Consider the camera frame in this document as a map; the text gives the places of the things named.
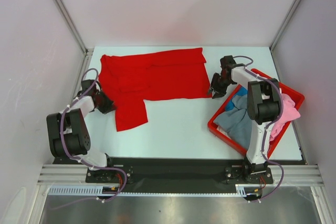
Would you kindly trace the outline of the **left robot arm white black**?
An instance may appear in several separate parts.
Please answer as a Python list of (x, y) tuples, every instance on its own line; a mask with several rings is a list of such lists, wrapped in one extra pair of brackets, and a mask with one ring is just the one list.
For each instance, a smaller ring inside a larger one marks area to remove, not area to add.
[(95, 110), (108, 114), (116, 110), (116, 106), (98, 81), (84, 80), (81, 90), (66, 109), (46, 117), (49, 147), (54, 158), (84, 164), (90, 170), (98, 170), (103, 181), (110, 182), (115, 178), (116, 169), (109, 165), (107, 154), (91, 146), (85, 123), (85, 117)]

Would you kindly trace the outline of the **red t-shirt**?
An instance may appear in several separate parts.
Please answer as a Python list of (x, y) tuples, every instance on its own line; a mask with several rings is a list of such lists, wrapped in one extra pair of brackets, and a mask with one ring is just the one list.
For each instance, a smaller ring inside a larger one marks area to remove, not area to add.
[(202, 48), (100, 59), (99, 82), (116, 107), (118, 132), (148, 122), (145, 101), (209, 98)]

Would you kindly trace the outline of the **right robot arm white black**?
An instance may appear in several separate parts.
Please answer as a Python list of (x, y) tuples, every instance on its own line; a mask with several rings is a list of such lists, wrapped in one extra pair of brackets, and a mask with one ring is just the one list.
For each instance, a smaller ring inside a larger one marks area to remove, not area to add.
[(243, 63), (236, 63), (232, 55), (220, 59), (220, 67), (221, 72), (213, 75), (208, 91), (213, 99), (224, 97), (231, 84), (239, 84), (247, 90), (246, 112), (251, 120), (251, 136), (240, 177), (254, 183), (267, 172), (271, 130), (283, 114), (279, 82), (260, 76)]

